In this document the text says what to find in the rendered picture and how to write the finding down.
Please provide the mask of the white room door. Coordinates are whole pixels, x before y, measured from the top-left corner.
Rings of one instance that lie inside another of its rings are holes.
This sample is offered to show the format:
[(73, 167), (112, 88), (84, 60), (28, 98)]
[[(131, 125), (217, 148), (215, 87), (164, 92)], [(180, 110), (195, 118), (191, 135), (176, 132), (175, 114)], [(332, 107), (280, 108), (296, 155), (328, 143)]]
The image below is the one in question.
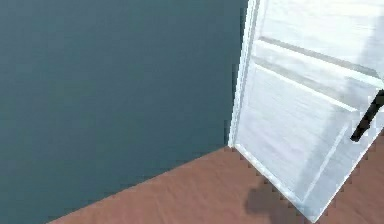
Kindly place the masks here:
[(248, 0), (229, 146), (316, 222), (384, 130), (384, 0)]

